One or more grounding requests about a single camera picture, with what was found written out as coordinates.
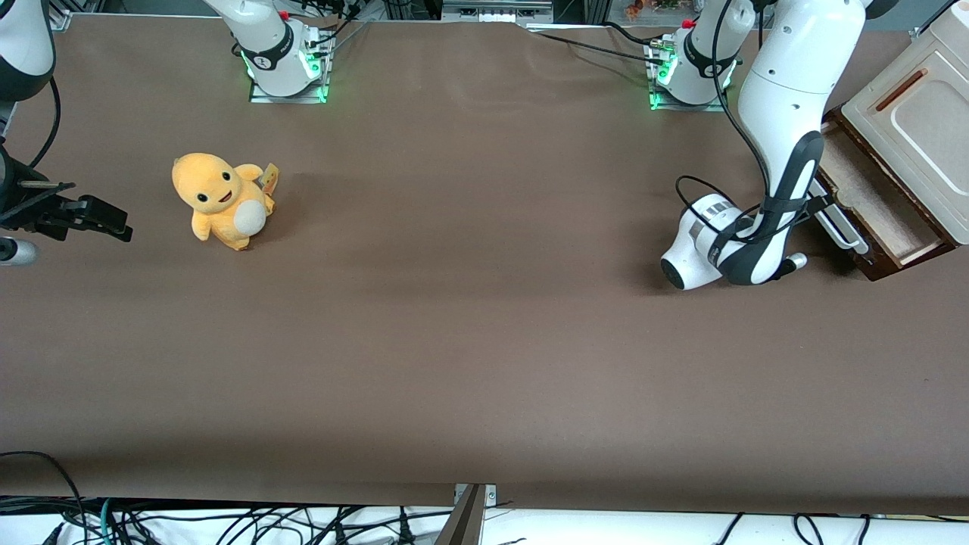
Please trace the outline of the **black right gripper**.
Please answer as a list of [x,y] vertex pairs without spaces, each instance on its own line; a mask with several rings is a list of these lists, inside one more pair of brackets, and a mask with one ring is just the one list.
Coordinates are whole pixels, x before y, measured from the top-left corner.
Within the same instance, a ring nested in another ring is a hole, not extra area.
[[1,145],[1,226],[8,231],[35,232],[55,241],[66,241],[70,230],[100,232],[119,241],[131,241],[134,229],[127,225],[128,214],[92,195],[76,200],[49,195],[15,214],[14,208],[26,200],[20,184],[31,179],[31,168],[12,158]]

